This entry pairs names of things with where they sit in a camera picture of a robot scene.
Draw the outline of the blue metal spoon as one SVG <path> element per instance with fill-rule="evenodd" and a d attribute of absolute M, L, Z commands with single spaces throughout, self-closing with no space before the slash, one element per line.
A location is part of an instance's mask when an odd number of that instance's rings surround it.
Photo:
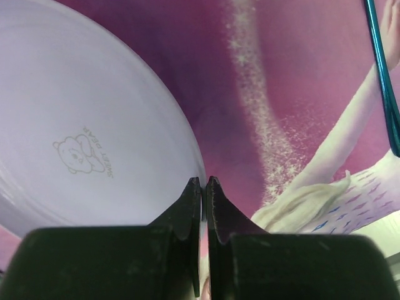
<path fill-rule="evenodd" d="M 373 0 L 364 0 L 363 3 L 377 65 L 389 145 L 392 153 L 399 157 L 399 109 L 384 56 L 376 8 Z"/>

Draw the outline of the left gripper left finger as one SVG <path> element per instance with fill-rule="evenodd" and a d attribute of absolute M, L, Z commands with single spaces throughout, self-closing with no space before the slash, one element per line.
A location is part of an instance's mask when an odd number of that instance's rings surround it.
<path fill-rule="evenodd" d="M 30 232 L 1 279 L 2 299 L 195 299 L 201 185 L 146 226 Z"/>

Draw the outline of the purple Frozen placemat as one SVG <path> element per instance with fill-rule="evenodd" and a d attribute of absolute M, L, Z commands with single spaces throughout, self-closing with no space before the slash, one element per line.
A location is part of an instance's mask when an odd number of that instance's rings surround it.
<path fill-rule="evenodd" d="M 357 235 L 399 211 L 363 1 L 55 1 L 135 52 L 185 115 L 204 164 L 199 296 L 209 282 L 206 186 L 268 234 Z M 374 1 L 399 104 L 399 2 Z"/>

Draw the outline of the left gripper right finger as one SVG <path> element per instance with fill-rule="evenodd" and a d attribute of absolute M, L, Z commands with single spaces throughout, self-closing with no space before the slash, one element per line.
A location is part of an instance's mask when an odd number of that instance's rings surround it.
<path fill-rule="evenodd" d="M 379 248 L 357 235 L 268 234 L 206 186 L 213 299 L 398 299 Z"/>

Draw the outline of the lilac plastic plate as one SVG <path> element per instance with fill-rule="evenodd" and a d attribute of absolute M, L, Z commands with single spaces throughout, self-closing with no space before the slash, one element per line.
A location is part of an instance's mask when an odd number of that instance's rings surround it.
<path fill-rule="evenodd" d="M 193 131 L 154 71 L 55 1 L 1 2 L 1 224 L 149 224 L 206 182 Z"/>

